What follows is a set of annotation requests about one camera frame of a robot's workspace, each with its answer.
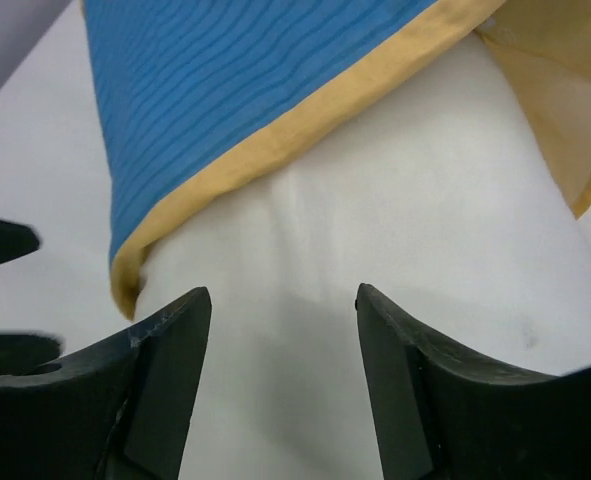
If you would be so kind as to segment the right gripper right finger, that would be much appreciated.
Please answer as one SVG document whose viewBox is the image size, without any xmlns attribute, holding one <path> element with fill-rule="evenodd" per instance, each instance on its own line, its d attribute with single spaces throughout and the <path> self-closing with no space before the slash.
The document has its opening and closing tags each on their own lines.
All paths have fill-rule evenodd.
<svg viewBox="0 0 591 480">
<path fill-rule="evenodd" d="M 387 479 L 591 479 L 591 367 L 562 376 L 474 351 L 369 284 L 355 300 Z"/>
</svg>

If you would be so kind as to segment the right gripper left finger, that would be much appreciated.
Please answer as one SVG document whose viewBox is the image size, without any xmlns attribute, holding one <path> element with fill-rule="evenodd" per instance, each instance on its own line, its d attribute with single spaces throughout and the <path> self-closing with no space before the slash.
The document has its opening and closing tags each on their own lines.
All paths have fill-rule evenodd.
<svg viewBox="0 0 591 480">
<path fill-rule="evenodd" d="M 0 479 L 175 479 L 208 342 L 193 289 L 71 354 L 58 376 L 0 376 Z"/>
</svg>

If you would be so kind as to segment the white pillow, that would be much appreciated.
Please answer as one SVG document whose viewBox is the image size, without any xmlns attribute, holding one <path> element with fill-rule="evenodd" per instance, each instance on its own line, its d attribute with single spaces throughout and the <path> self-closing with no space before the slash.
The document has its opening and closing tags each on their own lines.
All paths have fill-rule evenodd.
<svg viewBox="0 0 591 480">
<path fill-rule="evenodd" d="M 489 356 L 591 365 L 591 253 L 489 49 L 470 35 L 289 166 L 158 241 L 145 318 L 206 287 L 181 477 L 378 479 L 354 301 L 374 285 Z"/>
</svg>

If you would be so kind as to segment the yellow pillowcase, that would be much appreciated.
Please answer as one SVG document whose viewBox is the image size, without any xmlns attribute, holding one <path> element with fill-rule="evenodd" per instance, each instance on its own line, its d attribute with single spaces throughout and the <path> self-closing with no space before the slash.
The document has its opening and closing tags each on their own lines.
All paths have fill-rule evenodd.
<svg viewBox="0 0 591 480">
<path fill-rule="evenodd" d="M 478 35 L 565 201 L 591 206 L 591 1 L 85 1 L 132 318 L 150 247 Z"/>
</svg>

